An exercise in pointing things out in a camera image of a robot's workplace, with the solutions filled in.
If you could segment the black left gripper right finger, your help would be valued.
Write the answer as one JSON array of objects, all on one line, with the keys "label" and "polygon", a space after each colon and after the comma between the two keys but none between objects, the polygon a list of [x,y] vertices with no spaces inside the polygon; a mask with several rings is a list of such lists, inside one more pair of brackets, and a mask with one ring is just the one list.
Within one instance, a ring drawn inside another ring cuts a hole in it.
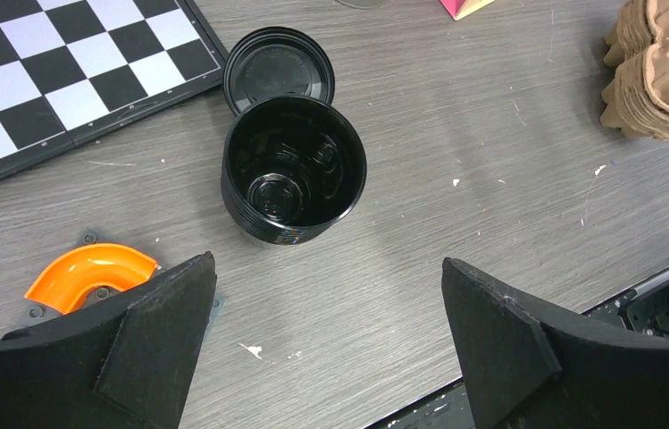
[{"label": "black left gripper right finger", "polygon": [[479,428],[669,428],[669,339],[446,258],[441,290]]}]

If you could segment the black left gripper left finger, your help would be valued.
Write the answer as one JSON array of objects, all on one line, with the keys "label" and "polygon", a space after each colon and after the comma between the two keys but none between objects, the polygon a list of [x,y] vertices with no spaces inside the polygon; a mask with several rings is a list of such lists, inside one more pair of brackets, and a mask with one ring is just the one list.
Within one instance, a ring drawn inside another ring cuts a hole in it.
[{"label": "black left gripper left finger", "polygon": [[176,428],[209,324],[212,254],[0,339],[0,428]]}]

